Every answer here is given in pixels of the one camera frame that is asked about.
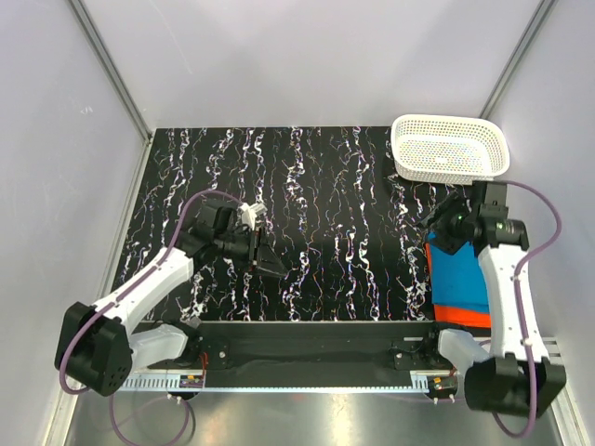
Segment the blue t shirt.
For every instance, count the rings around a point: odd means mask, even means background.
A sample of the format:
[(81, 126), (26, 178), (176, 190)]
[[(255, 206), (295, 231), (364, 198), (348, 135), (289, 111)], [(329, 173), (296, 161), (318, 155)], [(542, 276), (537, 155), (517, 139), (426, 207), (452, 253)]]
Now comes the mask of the blue t shirt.
[(432, 243), (435, 236), (431, 232), (427, 243), (432, 303), (488, 314), (486, 285), (473, 246), (466, 243), (449, 255)]

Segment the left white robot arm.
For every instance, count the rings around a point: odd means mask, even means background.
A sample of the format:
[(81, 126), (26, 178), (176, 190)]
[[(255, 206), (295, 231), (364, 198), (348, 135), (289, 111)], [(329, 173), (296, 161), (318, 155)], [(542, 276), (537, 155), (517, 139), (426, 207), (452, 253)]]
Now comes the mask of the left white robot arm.
[(241, 270), (283, 278), (287, 270), (274, 253), (263, 226), (264, 203), (232, 207), (207, 201), (197, 216), (183, 216), (170, 244), (139, 273), (92, 305), (76, 302), (65, 312), (59, 334), (55, 367), (62, 389), (76, 394), (93, 390), (108, 397), (140, 368), (172, 360), (182, 368), (200, 359), (201, 346), (192, 329), (174, 322), (145, 332), (143, 318), (171, 291), (218, 258), (227, 258)]

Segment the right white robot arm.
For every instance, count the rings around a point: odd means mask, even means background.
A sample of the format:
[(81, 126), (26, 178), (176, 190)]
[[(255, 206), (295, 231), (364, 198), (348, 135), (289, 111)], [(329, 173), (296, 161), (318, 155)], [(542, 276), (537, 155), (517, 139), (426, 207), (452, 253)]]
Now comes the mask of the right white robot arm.
[(463, 375), (468, 407), (534, 420), (566, 384), (539, 332), (524, 223), (509, 217), (504, 183), (453, 192), (420, 223), (428, 229), (432, 304), (438, 328), (422, 345), (433, 368)]

